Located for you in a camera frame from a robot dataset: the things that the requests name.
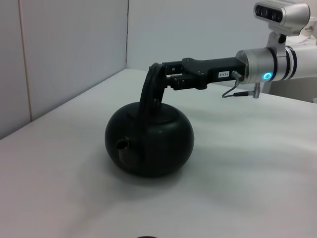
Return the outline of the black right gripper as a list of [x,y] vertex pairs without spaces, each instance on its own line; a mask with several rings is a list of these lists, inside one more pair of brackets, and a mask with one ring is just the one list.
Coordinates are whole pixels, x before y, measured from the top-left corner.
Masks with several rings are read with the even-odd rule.
[[182,61],[163,62],[167,84],[173,90],[204,90],[208,84],[230,81],[233,71],[244,75],[246,65],[237,58],[196,60],[185,58]]

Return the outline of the black round teapot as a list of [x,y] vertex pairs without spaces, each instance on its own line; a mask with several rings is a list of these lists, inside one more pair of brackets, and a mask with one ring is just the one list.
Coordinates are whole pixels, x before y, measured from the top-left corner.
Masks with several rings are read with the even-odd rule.
[[177,108],[162,103],[168,86],[162,64],[147,73],[140,100],[118,109],[105,130],[110,159],[123,171],[158,178],[179,170],[194,147],[194,132],[188,118]]

